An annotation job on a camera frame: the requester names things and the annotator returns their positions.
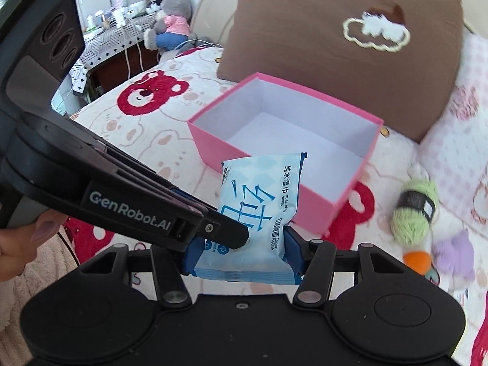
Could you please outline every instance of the orange ball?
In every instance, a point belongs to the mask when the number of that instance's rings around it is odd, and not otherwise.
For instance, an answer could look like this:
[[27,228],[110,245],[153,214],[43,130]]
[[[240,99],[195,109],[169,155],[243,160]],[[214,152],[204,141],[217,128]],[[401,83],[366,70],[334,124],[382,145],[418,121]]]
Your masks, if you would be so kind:
[[422,251],[404,254],[403,262],[420,275],[425,275],[432,266],[430,254]]

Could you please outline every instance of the pink checkered fabric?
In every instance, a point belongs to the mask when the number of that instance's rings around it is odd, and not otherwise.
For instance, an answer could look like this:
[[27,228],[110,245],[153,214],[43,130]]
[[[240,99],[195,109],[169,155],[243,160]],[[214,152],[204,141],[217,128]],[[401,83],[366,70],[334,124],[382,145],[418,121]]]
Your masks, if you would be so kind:
[[488,221],[488,40],[465,31],[450,101],[419,148],[443,205],[463,221]]

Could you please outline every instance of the chinese characters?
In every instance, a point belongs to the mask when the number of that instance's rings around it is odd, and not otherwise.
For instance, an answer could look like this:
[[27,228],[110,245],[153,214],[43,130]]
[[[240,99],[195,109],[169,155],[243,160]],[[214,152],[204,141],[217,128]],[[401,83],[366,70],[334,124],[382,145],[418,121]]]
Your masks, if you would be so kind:
[[283,171],[283,195],[281,197],[281,207],[284,207],[283,213],[288,209],[288,186],[290,185],[291,166],[285,166]]
[[280,226],[282,220],[282,218],[278,218],[275,221],[275,225],[273,226],[273,233],[271,235],[271,250],[275,250],[278,248],[278,241],[280,239]]
[[261,231],[263,229],[263,221],[272,219],[272,216],[264,215],[267,202],[273,201],[276,197],[264,191],[259,185],[254,187],[254,191],[249,189],[247,185],[243,185],[241,195],[235,180],[232,181],[232,188],[234,190],[234,198],[241,198],[240,207],[236,209],[232,206],[224,205],[220,213],[241,222],[250,229],[254,229],[257,226],[256,231]]

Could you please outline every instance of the wet wipes package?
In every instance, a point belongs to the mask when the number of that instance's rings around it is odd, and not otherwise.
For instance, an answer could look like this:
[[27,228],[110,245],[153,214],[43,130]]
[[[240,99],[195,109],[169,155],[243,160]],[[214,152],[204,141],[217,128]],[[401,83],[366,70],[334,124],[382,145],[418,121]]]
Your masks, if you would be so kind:
[[206,241],[195,275],[214,281],[297,282],[285,259],[283,226],[297,212],[305,152],[252,156],[224,162],[219,212],[249,228],[249,240],[233,250]]

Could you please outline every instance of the tablecloth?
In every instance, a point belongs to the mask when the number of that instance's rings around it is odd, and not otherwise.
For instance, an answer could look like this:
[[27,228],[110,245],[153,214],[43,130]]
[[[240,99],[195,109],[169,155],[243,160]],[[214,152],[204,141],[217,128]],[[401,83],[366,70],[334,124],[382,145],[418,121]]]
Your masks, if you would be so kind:
[[[86,48],[70,71],[73,91],[82,94],[85,90],[87,73],[100,63],[110,59],[125,48],[139,43],[144,30],[153,27],[156,14],[150,14],[126,21],[123,28],[111,27],[85,42]],[[138,31],[135,25],[142,27]]]

